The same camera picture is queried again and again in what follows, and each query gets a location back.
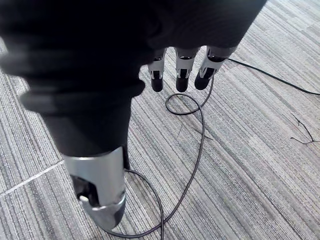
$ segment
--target robotic fingertip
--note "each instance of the robotic fingertip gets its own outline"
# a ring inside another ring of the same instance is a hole
[[[151,86],[155,92],[161,92],[164,88],[164,80],[162,78],[151,79]]]
[[[201,78],[198,73],[194,81],[194,86],[198,90],[204,90],[208,86],[209,82],[209,78]]]
[[[188,83],[189,83],[189,78],[177,77],[175,82],[175,87],[180,93],[183,93],[187,90]]]

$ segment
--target striped carpet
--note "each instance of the striped carpet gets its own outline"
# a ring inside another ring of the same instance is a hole
[[[320,92],[319,0],[270,0],[232,57]],[[155,93],[148,84],[133,101],[128,140],[132,168],[155,186],[166,216],[190,177],[201,138],[199,113],[179,117],[164,107],[176,92],[175,77],[169,49],[164,90]],[[149,82],[146,67],[141,78]],[[23,81],[0,73],[0,239],[118,239],[80,208],[44,123],[18,103],[25,90]],[[202,101],[207,92],[191,82],[187,93]],[[320,140],[319,103],[317,96],[226,61],[203,108],[207,138],[199,169],[164,239],[320,239],[320,142],[290,139],[310,140],[295,115]],[[172,107],[195,106],[175,99]],[[158,223],[157,203],[145,183],[131,175],[125,180],[127,209],[116,230],[141,233]],[[159,238],[157,231],[142,239]]]

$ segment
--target floor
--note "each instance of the floor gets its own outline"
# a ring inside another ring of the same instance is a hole
[[[201,64],[201,49],[191,78]],[[270,0],[232,56],[302,88],[320,92],[319,0]],[[175,54],[166,55],[164,90],[147,87],[133,101],[129,155],[157,189],[167,216],[196,160],[200,115],[174,116]],[[149,82],[147,69],[141,77]],[[199,101],[208,90],[188,93]],[[38,115],[17,95],[23,81],[0,73],[0,239],[116,240],[77,203],[62,157]],[[206,138],[195,180],[166,240],[320,239],[320,98],[227,61],[204,107]],[[192,103],[175,100],[177,110]],[[150,189],[126,175],[127,209],[116,228],[140,233],[159,221]],[[157,231],[142,239],[160,238]]]

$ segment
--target small twig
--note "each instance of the small twig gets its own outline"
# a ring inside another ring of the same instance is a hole
[[[300,140],[298,140],[298,139],[296,139],[296,138],[294,138],[294,137],[290,137],[290,139],[294,139],[294,140],[298,141],[299,143],[305,144],[305,145],[310,144],[310,143],[314,143],[314,142],[320,142],[320,141],[314,140],[314,138],[312,137],[311,133],[310,133],[309,130],[307,129],[306,125],[304,125],[292,112],[291,112],[291,115],[294,116],[294,118],[297,120],[298,126],[300,126],[300,124],[301,124],[301,125],[304,127],[304,129],[307,131],[308,135],[310,136],[311,141],[309,141],[309,142],[302,142],[302,141],[300,141]]]
[[[193,127],[193,129],[194,129],[197,133],[202,134],[202,132],[200,132],[199,130],[195,129],[194,127]],[[204,135],[204,137],[213,141],[213,139],[212,139],[211,137],[208,137],[208,136],[206,136],[206,135]]]

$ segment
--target robotic hand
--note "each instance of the robotic hand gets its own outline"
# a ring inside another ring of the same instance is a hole
[[[188,88],[195,56],[207,46],[198,90],[235,51],[266,0],[0,0],[2,69],[23,77],[21,102],[37,112],[62,153],[77,200],[104,230],[125,211],[124,169],[131,99],[163,89],[166,49],[176,51],[176,89]]]

